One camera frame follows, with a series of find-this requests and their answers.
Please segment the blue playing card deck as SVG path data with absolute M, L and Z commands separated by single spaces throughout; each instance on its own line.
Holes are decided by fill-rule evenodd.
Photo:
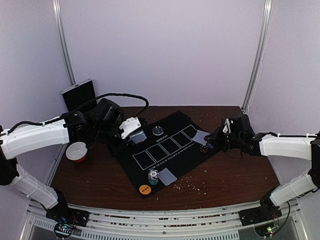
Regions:
M 129 140 L 132 141 L 134 144 L 142 143 L 146 139 L 147 139 L 147 136 L 143 129 L 139 131 L 135 131 L 129 135 Z

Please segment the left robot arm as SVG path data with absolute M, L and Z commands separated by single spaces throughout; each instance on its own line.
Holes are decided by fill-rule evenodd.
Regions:
M 0 130 L 0 184 L 10 186 L 40 204 L 61 222 L 72 218 L 63 193 L 49 187 L 23 169 L 17 156 L 38 149 L 81 143 L 86 149 L 94 143 L 109 145 L 115 152 L 130 147 L 131 135 L 143 127 L 143 119 L 125 118 L 115 102 L 103 98 L 92 110 L 72 112 L 43 122 L 22 121 Z

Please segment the small poker chip stack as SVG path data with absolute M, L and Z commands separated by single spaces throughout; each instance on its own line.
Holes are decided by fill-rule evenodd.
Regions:
M 201 146 L 200 146 L 200 151 L 201 151 L 202 153 L 206 153 L 206 152 L 208 151 L 208 146 L 207 146 L 207 145 L 201 145 Z

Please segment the multicolour poker chip stack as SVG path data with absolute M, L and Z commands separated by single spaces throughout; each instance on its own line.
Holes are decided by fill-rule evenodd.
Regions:
M 159 172 L 156 169 L 151 169 L 148 172 L 148 182 L 150 185 L 155 186 L 159 181 Z

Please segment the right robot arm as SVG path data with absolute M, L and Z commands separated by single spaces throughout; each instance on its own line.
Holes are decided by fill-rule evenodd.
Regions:
M 273 160 L 304 161 L 305 170 L 268 192 L 256 210 L 259 220 L 268 220 L 276 207 L 320 188 L 320 135 L 255 132 L 249 116 L 225 117 L 204 140 L 221 151 L 238 149 L 241 153 Z

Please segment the orange big blind button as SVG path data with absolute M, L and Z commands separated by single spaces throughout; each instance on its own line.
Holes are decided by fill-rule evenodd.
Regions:
M 152 192 L 152 188 L 147 184 L 141 185 L 138 190 L 144 196 L 149 195 Z

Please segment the dealt playing card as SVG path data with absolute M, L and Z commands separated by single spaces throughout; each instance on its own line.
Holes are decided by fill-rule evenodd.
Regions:
M 205 137 L 208 136 L 210 133 L 202 131 L 202 130 L 197 130 L 196 134 L 192 138 L 192 141 L 201 144 L 201 145 L 206 145 L 208 143 L 207 140 L 205 140 Z
M 177 180 L 177 177 L 168 168 L 161 170 L 158 178 L 165 186 L 169 186 Z

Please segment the clear dealer button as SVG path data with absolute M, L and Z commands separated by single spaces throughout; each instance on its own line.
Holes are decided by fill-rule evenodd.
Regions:
M 153 133 L 155 136 L 161 136 L 161 135 L 164 133 L 164 129 L 163 129 L 161 126 L 155 126 L 155 127 L 152 129 L 152 133 Z

